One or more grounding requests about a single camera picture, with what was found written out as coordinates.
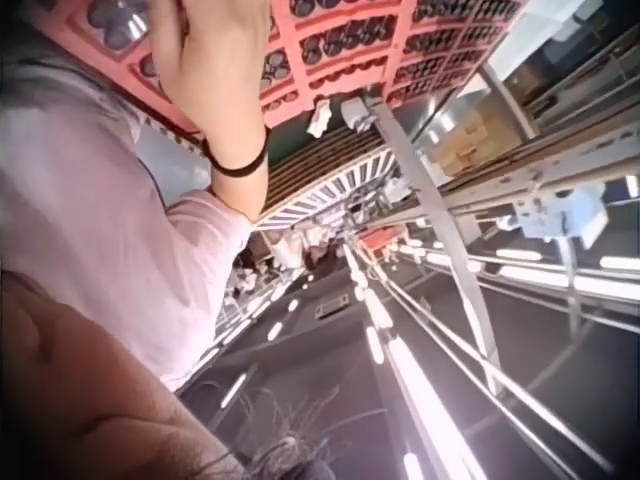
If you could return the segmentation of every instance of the cardboard box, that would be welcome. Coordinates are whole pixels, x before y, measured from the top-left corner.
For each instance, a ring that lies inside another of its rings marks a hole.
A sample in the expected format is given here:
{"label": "cardboard box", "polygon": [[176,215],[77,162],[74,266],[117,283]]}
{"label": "cardboard box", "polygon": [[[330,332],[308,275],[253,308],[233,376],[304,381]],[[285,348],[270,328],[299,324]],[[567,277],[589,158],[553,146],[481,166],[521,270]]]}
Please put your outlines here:
{"label": "cardboard box", "polygon": [[[529,123],[537,131],[535,122]],[[486,97],[456,129],[429,153],[445,174],[482,165],[515,149],[522,141],[495,96]]]}

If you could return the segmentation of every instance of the person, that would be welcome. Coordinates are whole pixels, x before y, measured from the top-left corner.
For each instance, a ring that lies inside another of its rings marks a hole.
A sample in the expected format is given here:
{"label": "person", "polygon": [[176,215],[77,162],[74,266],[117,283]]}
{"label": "person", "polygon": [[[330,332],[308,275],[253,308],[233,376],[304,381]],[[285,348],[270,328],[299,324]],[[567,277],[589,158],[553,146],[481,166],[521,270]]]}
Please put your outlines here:
{"label": "person", "polygon": [[284,231],[267,231],[265,237],[276,262],[285,270],[315,271],[331,253],[333,232],[313,220]]}
{"label": "person", "polygon": [[335,480],[290,432],[240,463],[105,328],[31,280],[5,274],[2,300],[2,478]]}
{"label": "person", "polygon": [[211,346],[232,260],[264,205],[269,7],[150,2],[163,89],[214,166],[208,189],[167,211],[134,153],[138,118],[108,83],[39,39],[3,56],[3,267],[101,325],[172,391]]}
{"label": "person", "polygon": [[40,39],[2,58],[3,478],[311,478],[314,458],[243,467],[171,392],[264,203],[269,2],[150,4],[164,89],[216,165],[167,212],[108,84]]}

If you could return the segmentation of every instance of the hand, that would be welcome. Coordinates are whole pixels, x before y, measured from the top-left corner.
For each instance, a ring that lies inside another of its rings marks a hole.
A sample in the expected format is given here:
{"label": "hand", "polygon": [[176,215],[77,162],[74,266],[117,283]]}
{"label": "hand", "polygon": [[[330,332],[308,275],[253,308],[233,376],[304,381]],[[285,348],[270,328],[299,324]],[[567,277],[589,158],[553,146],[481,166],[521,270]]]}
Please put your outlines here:
{"label": "hand", "polygon": [[150,3],[151,48],[164,91],[204,132],[221,165],[251,163],[265,141],[260,79],[269,1]]}

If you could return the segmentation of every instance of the ventilation grille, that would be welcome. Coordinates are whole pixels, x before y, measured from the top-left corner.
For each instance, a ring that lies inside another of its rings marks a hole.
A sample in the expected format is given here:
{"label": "ventilation grille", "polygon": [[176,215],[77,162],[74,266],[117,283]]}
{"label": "ventilation grille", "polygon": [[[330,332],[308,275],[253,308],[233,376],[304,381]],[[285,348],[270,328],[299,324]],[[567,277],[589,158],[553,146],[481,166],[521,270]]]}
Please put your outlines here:
{"label": "ventilation grille", "polygon": [[333,300],[321,303],[316,308],[316,320],[326,320],[336,313],[341,312],[348,306],[349,295],[347,295],[346,293],[344,295],[340,295],[337,298],[334,298]]}
{"label": "ventilation grille", "polygon": [[395,157],[389,148],[379,147],[289,197],[285,204],[264,217],[257,229],[289,228],[344,200],[355,189],[384,175],[394,165]]}

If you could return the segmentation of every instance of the metal railing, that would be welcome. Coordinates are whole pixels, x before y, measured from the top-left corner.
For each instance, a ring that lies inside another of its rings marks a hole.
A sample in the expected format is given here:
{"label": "metal railing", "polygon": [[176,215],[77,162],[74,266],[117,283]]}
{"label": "metal railing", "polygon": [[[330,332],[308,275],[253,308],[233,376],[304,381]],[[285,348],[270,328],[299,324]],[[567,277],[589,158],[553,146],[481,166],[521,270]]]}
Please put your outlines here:
{"label": "metal railing", "polygon": [[[456,353],[447,344],[447,341],[452,342],[460,348],[466,355],[478,362],[484,369],[488,370],[497,382],[500,382],[506,389],[508,389],[515,398],[520,400],[531,411],[535,412],[544,422],[552,427],[558,434],[564,437],[568,442],[578,448],[584,455],[586,455],[594,464],[596,464],[601,470],[607,474],[611,474],[614,471],[614,464],[600,453],[593,445],[591,445],[585,438],[578,434],[573,427],[571,427],[566,421],[560,418],[549,407],[544,405],[538,399],[536,399],[527,388],[518,384],[513,378],[507,375],[500,368],[496,368],[492,362],[490,362],[485,355],[481,354],[475,347],[470,345],[447,325],[442,320],[435,316],[430,310],[425,308],[413,297],[400,288],[395,282],[388,278],[388,276],[381,272],[381,267],[378,264],[373,263],[366,255],[364,255],[357,247],[354,248],[358,260],[364,263],[368,267],[369,276],[377,279],[384,287],[384,289],[398,302],[399,305],[413,318],[420,328],[425,331],[434,342],[447,354],[447,356],[461,369],[461,371],[473,382],[473,384],[485,395],[489,401],[498,408],[498,410],[506,417],[508,422],[518,432],[518,434],[534,449],[535,453],[542,455],[542,459],[551,464],[554,469],[561,471],[561,478],[580,478],[576,470],[558,453],[554,452],[535,432],[528,428],[525,423],[520,420],[509,409],[509,405],[506,405],[502,396],[496,395],[491,391],[488,386],[482,382],[459,358]],[[447,272],[446,267],[433,267],[436,271],[442,273]],[[516,292],[510,292],[508,289],[501,289],[501,293],[515,296],[523,300],[531,301],[542,306],[552,308],[554,310],[568,312],[568,307],[562,307],[552,304],[551,302],[544,302],[538,299],[529,298]],[[581,312],[583,318],[592,321],[600,321],[600,323],[609,323],[610,319],[602,317],[600,315],[586,314]]]}

